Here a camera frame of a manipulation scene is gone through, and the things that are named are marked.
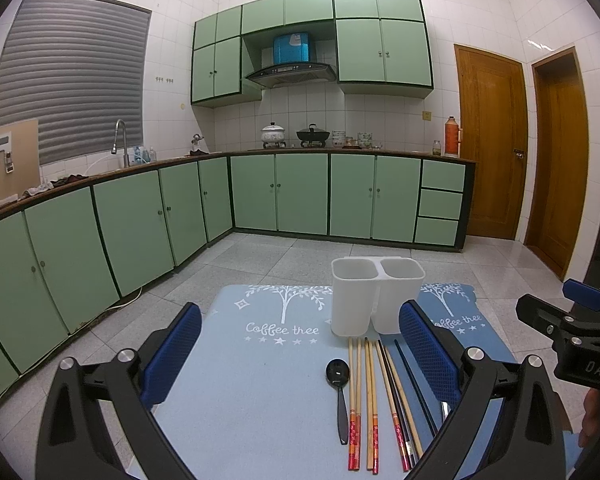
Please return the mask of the right hand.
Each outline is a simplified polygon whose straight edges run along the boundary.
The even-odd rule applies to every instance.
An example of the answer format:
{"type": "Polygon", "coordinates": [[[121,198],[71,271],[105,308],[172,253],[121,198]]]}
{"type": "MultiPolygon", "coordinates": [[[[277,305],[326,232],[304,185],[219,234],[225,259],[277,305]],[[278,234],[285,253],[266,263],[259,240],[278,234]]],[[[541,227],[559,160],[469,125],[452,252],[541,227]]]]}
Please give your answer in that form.
{"type": "Polygon", "coordinates": [[[583,408],[584,415],[578,442],[580,448],[586,448],[600,433],[600,392],[598,390],[588,390],[583,400],[583,408]]]}

